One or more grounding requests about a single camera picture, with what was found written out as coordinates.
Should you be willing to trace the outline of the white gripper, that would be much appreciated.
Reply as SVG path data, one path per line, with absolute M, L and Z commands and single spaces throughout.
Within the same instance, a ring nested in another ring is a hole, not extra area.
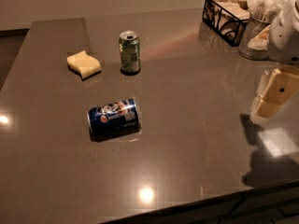
M 270 59 L 299 64 L 299 0 L 289 0 L 271 23 L 268 36 Z M 253 99 L 250 120 L 265 124 L 299 92 L 299 68 L 266 68 Z

